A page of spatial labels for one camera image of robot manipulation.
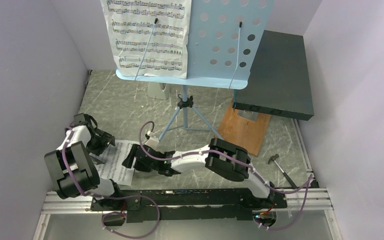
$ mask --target hammer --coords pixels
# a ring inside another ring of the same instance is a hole
[[[292,181],[292,179],[288,176],[288,174],[281,168],[278,161],[276,161],[276,159],[278,157],[279,157],[279,154],[277,154],[277,153],[276,153],[276,155],[271,156],[268,159],[268,164],[270,164],[271,162],[274,162],[279,167],[279,169],[282,171],[283,176],[286,178],[287,182],[292,186],[292,188],[297,189],[298,188],[297,185],[295,185],[294,181]]]

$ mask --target musical notation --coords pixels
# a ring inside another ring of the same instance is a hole
[[[149,30],[132,30],[132,29],[127,29],[127,30],[120,30],[120,29],[112,29],[114,33],[119,33],[119,34],[144,34],[148,35],[151,34],[151,31]],[[174,32],[165,32],[165,31],[154,31],[152,33],[154,36],[168,36],[168,37],[174,37],[178,39],[183,39],[183,34],[179,33],[174,33]]]
[[[153,23],[151,22],[117,22],[117,21],[112,21],[111,22],[112,26],[123,26],[123,27],[144,27],[144,28],[152,28],[154,26]],[[165,25],[165,24],[156,24],[155,25],[156,29],[169,29],[173,31],[182,31],[184,30],[183,27],[177,27],[177,26],[170,26],[170,25]]]
[[[143,48],[135,48],[135,47],[119,47],[117,46],[117,50],[119,51],[130,51],[130,52],[144,52],[145,47]],[[148,48],[146,50],[147,53],[157,53],[157,54],[173,54],[173,55],[182,55],[181,51],[177,50],[161,50],[161,49],[154,49],[154,48]]]
[[[120,68],[138,68],[139,64],[136,63],[129,63],[129,64],[120,64]],[[155,69],[155,70],[168,70],[168,71],[173,71],[173,70],[178,70],[181,71],[182,68],[178,66],[154,66],[154,65],[149,65],[149,64],[142,64],[140,66],[140,69]]]
[[[182,4],[161,4],[161,3],[152,3],[152,2],[144,2],[144,1],[117,1],[117,0],[107,0],[107,5],[110,4],[118,4],[123,6],[142,6],[142,7],[153,7],[159,9],[177,9],[177,10],[185,10],[185,7]]]
[[[108,8],[108,11],[116,14],[137,14],[137,15],[149,15],[153,17],[169,17],[175,19],[185,18],[184,14],[173,13],[173,12],[163,12],[163,11],[148,11],[148,10],[139,10],[139,9],[119,9],[119,8]]]
[[[122,62],[141,62],[142,58],[140,57],[120,57],[119,62],[122,64]],[[157,63],[157,64],[164,64],[164,65],[177,65],[182,66],[183,63],[181,61],[169,61],[169,60],[157,60],[153,57],[151,58],[145,58],[143,62],[147,63]]]
[[[132,45],[132,46],[140,46],[140,45],[143,45],[143,46],[146,46],[146,45],[147,45],[147,42],[145,42],[145,41],[144,41],[144,42],[137,42],[137,41],[119,41],[119,40],[116,40],[116,41],[115,41],[115,44],[116,44],[116,45]],[[158,43],[158,42],[150,42],[150,43],[149,43],[149,46],[183,50],[183,47],[178,46],[178,45],[174,45],[174,44],[164,44],[164,43]]]

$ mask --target sheet music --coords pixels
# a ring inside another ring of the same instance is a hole
[[[115,146],[109,145],[101,155],[90,154],[101,160],[104,164],[96,165],[96,170],[104,179],[112,179],[117,184],[132,185],[134,168],[126,168],[122,165],[123,161],[129,155],[133,144],[139,144],[137,141],[115,140]]]
[[[121,74],[186,79],[192,0],[100,0]],[[152,32],[155,18],[158,22]]]

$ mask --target wooden block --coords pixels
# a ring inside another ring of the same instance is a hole
[[[256,121],[248,120],[238,116],[238,110],[234,110],[230,102],[217,131],[224,140],[243,147],[253,156],[258,156],[270,116],[259,113]]]

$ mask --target music stand holder clamp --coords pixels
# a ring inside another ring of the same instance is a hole
[[[194,98],[192,96],[188,97],[188,86],[182,85],[181,90],[182,90],[181,100],[178,102],[176,110],[174,111],[167,125],[164,127],[164,130],[162,130],[162,133],[158,137],[158,140],[161,141],[164,135],[168,131],[179,129],[181,127],[183,127],[184,130],[212,131],[217,136],[217,138],[223,140],[223,137],[220,135],[220,133],[217,132],[217,130],[213,127],[213,125],[211,125],[211,123],[205,118],[205,116],[194,106],[194,102],[193,102]],[[188,126],[188,108],[192,108],[192,110],[194,110],[196,115],[198,115],[204,121],[204,123],[208,126],[208,128],[189,127]],[[172,125],[173,121],[176,119],[181,109],[183,109],[183,126],[176,126],[176,127],[170,128],[170,126]]]

